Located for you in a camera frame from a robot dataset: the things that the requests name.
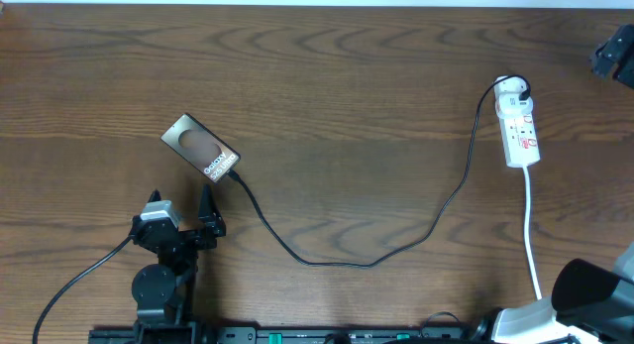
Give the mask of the Samsung Galaxy smartphone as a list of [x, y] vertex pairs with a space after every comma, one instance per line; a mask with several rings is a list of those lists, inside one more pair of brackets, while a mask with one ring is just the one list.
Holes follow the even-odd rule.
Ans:
[[238, 152], [188, 113], [180, 116], [160, 139], [214, 183], [241, 159]]

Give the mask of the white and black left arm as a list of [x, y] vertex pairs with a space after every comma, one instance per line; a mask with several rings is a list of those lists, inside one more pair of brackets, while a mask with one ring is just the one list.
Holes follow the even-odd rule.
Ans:
[[202, 226], [180, 230], [172, 202], [155, 190], [142, 212], [133, 217], [131, 241], [157, 255], [158, 261], [135, 275], [131, 292], [137, 303], [134, 341], [150, 343], [215, 343], [217, 333], [193, 315], [193, 299], [201, 251], [217, 247], [226, 224], [211, 186], [203, 186], [198, 210]]

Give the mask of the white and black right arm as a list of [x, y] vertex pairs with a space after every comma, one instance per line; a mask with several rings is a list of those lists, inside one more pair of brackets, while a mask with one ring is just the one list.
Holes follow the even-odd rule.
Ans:
[[550, 295], [543, 295], [531, 244], [529, 169], [541, 159], [529, 81], [502, 75], [491, 85], [505, 161], [524, 177], [523, 243], [535, 299], [499, 309], [473, 329], [473, 343], [630, 343], [633, 340], [633, 251], [604, 269], [582, 259], [568, 262]]

